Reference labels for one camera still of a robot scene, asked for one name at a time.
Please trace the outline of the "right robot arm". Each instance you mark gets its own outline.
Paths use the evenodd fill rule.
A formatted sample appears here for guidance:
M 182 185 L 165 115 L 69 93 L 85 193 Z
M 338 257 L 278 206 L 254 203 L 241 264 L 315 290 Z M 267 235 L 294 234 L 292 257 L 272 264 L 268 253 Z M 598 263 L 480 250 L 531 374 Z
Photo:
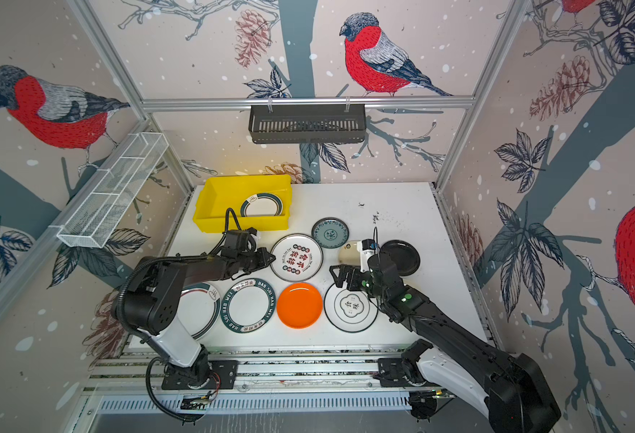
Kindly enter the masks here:
M 386 254 L 363 266 L 333 265 L 335 285 L 363 292 L 393 323 L 419 336 L 402 356 L 413 384 L 438 384 L 477 409 L 495 432 L 550 432 L 561 411 L 539 365 L 510 354 L 456 323 L 400 277 Z

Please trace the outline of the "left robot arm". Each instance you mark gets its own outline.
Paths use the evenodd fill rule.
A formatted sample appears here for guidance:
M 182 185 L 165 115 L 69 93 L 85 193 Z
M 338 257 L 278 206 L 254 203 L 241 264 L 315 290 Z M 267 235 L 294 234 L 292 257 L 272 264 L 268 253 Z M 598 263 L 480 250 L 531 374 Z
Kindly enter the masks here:
M 146 257 L 121 286 L 112 316 L 139 337 L 165 366 L 195 385 L 212 375 L 209 352 L 178 317 L 184 289 L 209 281 L 234 280 L 270 267 L 276 257 L 255 242 L 257 231 L 230 230 L 208 253 Z

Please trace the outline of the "white plate green striped rim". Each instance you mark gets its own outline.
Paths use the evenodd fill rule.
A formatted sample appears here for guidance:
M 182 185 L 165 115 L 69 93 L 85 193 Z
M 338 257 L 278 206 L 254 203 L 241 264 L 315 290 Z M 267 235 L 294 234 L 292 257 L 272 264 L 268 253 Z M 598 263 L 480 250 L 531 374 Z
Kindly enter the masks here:
M 240 207 L 244 218 L 277 217 L 283 212 L 283 201 L 272 193 L 258 193 L 247 198 Z

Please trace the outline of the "cream plate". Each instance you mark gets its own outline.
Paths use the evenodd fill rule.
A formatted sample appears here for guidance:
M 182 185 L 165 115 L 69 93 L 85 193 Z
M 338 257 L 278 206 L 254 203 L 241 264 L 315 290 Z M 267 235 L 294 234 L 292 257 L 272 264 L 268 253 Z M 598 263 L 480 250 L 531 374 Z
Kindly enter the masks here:
M 359 267 L 361 264 L 362 241 L 352 240 L 344 244 L 338 251 L 338 262 Z

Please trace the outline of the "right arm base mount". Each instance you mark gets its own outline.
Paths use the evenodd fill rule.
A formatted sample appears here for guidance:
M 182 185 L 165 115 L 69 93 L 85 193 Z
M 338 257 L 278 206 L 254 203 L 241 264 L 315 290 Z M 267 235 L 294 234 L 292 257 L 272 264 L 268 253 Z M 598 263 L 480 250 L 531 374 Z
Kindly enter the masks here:
M 383 388 L 433 387 L 436 384 L 413 373 L 410 363 L 401 358 L 379 358 L 377 371 L 373 376 Z

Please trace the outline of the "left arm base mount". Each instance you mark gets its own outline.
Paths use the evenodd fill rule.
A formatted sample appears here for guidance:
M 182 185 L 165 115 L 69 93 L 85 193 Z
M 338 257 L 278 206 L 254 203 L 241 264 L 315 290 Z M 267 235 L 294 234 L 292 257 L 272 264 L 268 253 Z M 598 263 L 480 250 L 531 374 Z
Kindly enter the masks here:
M 161 388 L 165 391 L 231 390 L 238 366 L 234 360 L 204 361 L 191 367 L 166 364 Z

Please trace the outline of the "white plate red chinese characters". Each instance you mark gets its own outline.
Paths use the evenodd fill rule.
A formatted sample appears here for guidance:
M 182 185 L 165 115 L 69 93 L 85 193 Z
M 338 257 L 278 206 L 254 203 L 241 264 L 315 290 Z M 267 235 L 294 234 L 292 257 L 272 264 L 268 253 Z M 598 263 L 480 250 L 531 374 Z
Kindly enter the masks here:
M 277 241 L 271 253 L 276 260 L 273 273 L 283 281 L 300 283 L 315 276 L 324 262 L 324 253 L 315 239 L 303 234 L 291 234 Z

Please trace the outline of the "small teal patterned plate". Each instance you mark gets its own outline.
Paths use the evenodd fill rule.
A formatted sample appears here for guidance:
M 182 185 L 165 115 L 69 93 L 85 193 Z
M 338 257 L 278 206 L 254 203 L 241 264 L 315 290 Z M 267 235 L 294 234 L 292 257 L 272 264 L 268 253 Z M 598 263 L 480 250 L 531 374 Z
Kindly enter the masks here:
M 349 240 L 350 231 L 339 218 L 321 218 L 311 229 L 311 237 L 326 249 L 339 249 Z

